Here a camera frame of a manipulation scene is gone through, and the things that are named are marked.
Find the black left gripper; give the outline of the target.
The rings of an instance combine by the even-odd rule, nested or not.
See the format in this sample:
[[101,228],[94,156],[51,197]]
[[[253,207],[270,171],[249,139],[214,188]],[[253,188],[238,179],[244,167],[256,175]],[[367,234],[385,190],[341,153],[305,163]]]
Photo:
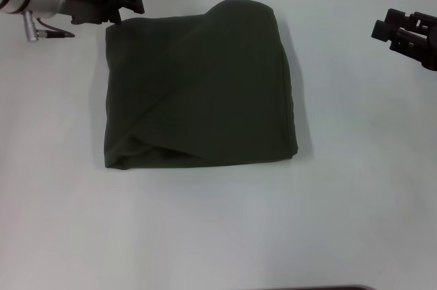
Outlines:
[[142,0],[64,0],[60,14],[70,16],[73,25],[118,25],[122,22],[120,8],[126,8],[136,14],[145,13]]

